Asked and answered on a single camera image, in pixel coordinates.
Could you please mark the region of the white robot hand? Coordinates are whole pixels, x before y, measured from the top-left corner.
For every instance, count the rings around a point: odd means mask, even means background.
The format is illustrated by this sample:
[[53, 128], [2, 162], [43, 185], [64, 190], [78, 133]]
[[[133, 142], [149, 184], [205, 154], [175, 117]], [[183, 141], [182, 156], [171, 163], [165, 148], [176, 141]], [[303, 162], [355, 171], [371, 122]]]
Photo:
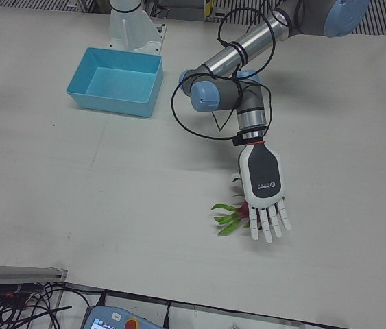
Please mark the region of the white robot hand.
[[282, 236], [282, 229], [291, 229], [280, 157], [264, 141], [248, 143], [239, 154], [238, 165], [232, 179], [242, 184], [251, 237], [257, 240], [261, 228], [265, 241], [272, 243], [274, 236]]

